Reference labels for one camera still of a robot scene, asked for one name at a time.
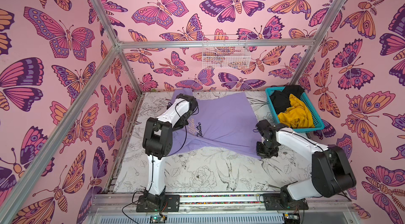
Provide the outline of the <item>lavender purple t-shirt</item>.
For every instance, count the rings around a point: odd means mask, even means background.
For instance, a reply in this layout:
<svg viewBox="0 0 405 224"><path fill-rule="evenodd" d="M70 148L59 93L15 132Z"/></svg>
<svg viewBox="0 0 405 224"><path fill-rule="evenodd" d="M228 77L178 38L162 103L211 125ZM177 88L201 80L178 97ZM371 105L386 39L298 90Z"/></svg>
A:
<svg viewBox="0 0 405 224"><path fill-rule="evenodd" d="M245 93L197 102L198 113L188 119L185 129L173 132L170 154L213 147L259 158L256 143L262 137L254 131L258 120Z"/></svg>

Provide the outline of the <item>teal plastic laundry basket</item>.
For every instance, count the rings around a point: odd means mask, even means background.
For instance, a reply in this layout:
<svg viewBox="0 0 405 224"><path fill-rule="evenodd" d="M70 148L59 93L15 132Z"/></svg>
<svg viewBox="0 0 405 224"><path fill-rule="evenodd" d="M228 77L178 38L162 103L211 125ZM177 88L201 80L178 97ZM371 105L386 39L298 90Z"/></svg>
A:
<svg viewBox="0 0 405 224"><path fill-rule="evenodd" d="M298 85L269 87L265 90L270 112L275 122L298 133L325 129L325 123L309 100L304 88Z"/></svg>

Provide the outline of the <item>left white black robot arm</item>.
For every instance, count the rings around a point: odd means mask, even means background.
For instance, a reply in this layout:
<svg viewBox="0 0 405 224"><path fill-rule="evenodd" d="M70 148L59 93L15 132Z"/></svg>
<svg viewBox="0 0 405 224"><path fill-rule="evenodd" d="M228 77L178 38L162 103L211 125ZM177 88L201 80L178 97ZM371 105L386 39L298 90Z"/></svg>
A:
<svg viewBox="0 0 405 224"><path fill-rule="evenodd" d="M145 201L160 207L165 199L164 158L173 147L173 133L188 125L188 119L198 110L196 98L178 94L167 110L146 121L142 147L148 157L149 173Z"/></svg>

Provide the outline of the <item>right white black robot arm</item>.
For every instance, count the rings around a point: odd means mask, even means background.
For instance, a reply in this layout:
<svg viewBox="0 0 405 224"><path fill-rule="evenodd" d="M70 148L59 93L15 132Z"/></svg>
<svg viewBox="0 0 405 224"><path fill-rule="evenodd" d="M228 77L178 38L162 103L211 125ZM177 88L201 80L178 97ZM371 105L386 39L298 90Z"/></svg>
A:
<svg viewBox="0 0 405 224"><path fill-rule="evenodd" d="M341 147L319 144L282 123L272 125L267 120L261 120L256 124L256 129L264 139L256 144L258 156L276 157L279 147L284 145L310 161L311 176L281 187L282 202L313 197L330 198L356 186L354 172Z"/></svg>

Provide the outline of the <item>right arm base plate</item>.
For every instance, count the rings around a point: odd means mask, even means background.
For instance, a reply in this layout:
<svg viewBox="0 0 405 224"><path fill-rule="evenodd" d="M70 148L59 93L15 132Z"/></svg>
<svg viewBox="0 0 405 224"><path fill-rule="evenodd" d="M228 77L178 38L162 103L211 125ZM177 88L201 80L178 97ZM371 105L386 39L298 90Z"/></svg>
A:
<svg viewBox="0 0 405 224"><path fill-rule="evenodd" d="M283 193L265 193L262 198L266 210L309 210L305 199L293 200Z"/></svg>

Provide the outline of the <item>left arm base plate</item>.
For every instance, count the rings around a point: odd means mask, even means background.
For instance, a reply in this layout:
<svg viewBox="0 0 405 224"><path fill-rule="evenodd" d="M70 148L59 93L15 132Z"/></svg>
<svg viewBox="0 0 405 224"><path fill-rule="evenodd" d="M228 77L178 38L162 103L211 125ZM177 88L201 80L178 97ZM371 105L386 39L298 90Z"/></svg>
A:
<svg viewBox="0 0 405 224"><path fill-rule="evenodd" d="M180 195L178 194L141 195L136 212L178 212L179 207Z"/></svg>

